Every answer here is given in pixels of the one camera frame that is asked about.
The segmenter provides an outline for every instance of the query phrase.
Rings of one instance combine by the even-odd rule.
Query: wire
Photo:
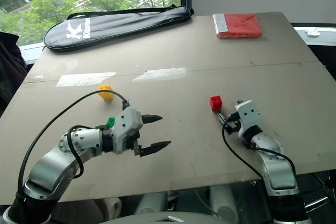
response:
[[[225,145],[228,147],[228,149],[240,160],[242,161],[248,168],[250,168],[253,172],[255,172],[261,180],[263,180],[264,178],[262,177],[262,175],[260,174],[260,172],[258,172],[256,169],[254,169],[248,162],[246,162],[245,160],[243,160],[229,145],[229,143],[226,141],[225,139],[225,126],[227,125],[227,123],[230,121],[230,117],[227,118],[227,120],[224,122],[223,127],[222,127],[222,137],[224,140]]]
[[[208,205],[207,203],[204,202],[204,200],[202,200],[202,198],[200,197],[200,195],[198,194],[197,190],[194,190],[194,192],[196,193],[196,196],[198,197],[198,199],[200,200],[200,202],[203,204],[203,206],[205,206],[209,211],[210,213],[212,213],[214,216],[216,216],[217,218],[221,219],[222,218],[218,215],[218,213],[216,213],[214,210],[212,210]]]
[[[296,169],[295,169],[295,165],[294,165],[293,161],[289,157],[285,156],[284,154],[281,154],[281,153],[278,153],[278,152],[275,152],[275,151],[271,151],[271,150],[265,149],[265,148],[259,148],[259,147],[253,147],[250,150],[269,152],[269,153],[275,154],[279,157],[283,157],[285,160],[287,160],[290,163],[290,166],[292,167],[293,173],[296,176]]]
[[[37,136],[35,137],[35,139],[33,140],[33,142],[30,144],[30,147],[28,148],[26,154],[25,154],[25,157],[23,158],[23,161],[22,161],[22,164],[21,164],[21,168],[20,168],[20,171],[19,171],[19,177],[18,177],[18,180],[17,180],[17,194],[22,196],[24,195],[24,192],[23,192],[23,176],[24,176],[24,173],[25,173],[25,168],[26,168],[26,165],[27,165],[27,161],[28,161],[28,158],[34,148],[34,146],[36,145],[37,141],[40,139],[40,137],[43,135],[43,133],[52,125],[52,123],[54,123],[61,115],[63,115],[65,112],[67,112],[69,109],[71,109],[73,106],[75,106],[77,103],[79,103],[81,100],[85,99],[86,97],[89,97],[93,94],[97,94],[97,93],[100,93],[100,92],[109,92],[109,93],[112,93],[112,94],[115,94],[116,96],[120,97],[120,99],[122,101],[126,101],[125,97],[123,97],[121,94],[115,92],[115,91],[112,91],[112,90],[97,90],[97,91],[94,91],[94,92],[91,92],[91,93],[88,93],[84,96],[82,96],[81,98],[79,98],[77,101],[73,102],[71,105],[67,106],[63,111],[61,111],[57,116],[55,116],[46,126],[44,126],[44,128],[37,134]]]
[[[78,128],[85,128],[85,129],[92,129],[90,127],[87,127],[87,126],[83,126],[83,125],[76,125],[76,126],[73,126],[71,127],[69,130],[68,130],[68,133],[67,133],[67,140],[68,140],[68,145],[69,145],[69,148],[71,150],[71,153],[73,154],[73,156],[75,157],[78,165],[79,165],[79,174],[76,175],[74,178],[79,178],[80,176],[82,176],[83,172],[84,172],[84,164],[83,164],[83,161],[82,159],[80,158],[80,156],[78,155],[78,153],[76,152],[74,146],[73,146],[73,143],[72,143],[72,139],[71,139],[71,133],[73,130],[75,129],[78,129]]]

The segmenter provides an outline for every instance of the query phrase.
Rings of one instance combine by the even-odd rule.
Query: red plastic bag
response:
[[[214,14],[218,38],[256,38],[263,34],[255,14]]]

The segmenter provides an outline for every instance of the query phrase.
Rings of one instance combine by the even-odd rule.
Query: table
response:
[[[72,101],[97,89],[98,84],[88,82],[60,86],[67,74],[114,73],[98,81],[142,113],[163,116],[141,129],[139,143],[172,143],[141,158],[128,151],[91,159],[62,201],[256,179],[224,145],[209,107],[213,95],[222,97],[224,114],[234,111],[237,100],[255,100],[262,129],[284,145],[298,174],[336,168],[336,82],[282,13],[257,18],[264,31],[258,39],[219,40],[212,18],[199,16],[86,50],[57,54],[45,49],[0,119],[0,205],[12,203],[22,158],[41,128]],[[71,126],[104,124],[120,110],[118,98],[106,103],[96,95],[79,103],[42,136],[25,176]],[[228,140],[258,167],[236,134]]]

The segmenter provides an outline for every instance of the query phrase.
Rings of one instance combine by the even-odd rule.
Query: kawasaki logo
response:
[[[81,39],[82,36],[83,38],[90,38],[90,18],[85,19],[84,31],[82,31],[82,23],[79,23],[78,27],[73,29],[70,21],[68,22],[68,28],[66,30],[70,32],[70,34],[66,34],[68,39]]]

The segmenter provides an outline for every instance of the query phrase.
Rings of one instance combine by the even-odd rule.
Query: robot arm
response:
[[[239,125],[238,136],[246,148],[252,150],[264,148],[284,154],[283,146],[260,128],[260,113],[253,101],[242,102],[235,108],[237,112],[234,117],[238,119],[237,125]],[[223,124],[224,116],[219,112],[218,117]],[[256,154],[261,163],[261,174],[274,222],[276,224],[311,223],[289,162],[270,152],[256,150]]]
[[[170,141],[141,148],[138,144],[139,129],[143,123],[151,123],[162,117],[141,115],[127,107],[115,119],[112,128],[106,125],[95,129],[78,127],[71,132],[72,145],[84,163],[103,152],[122,154],[128,149],[135,155],[145,156],[166,147]],[[24,197],[17,195],[13,205],[4,213],[7,223],[44,223],[61,198],[79,168],[70,150],[65,133],[56,146],[44,155],[30,171],[24,183]]]

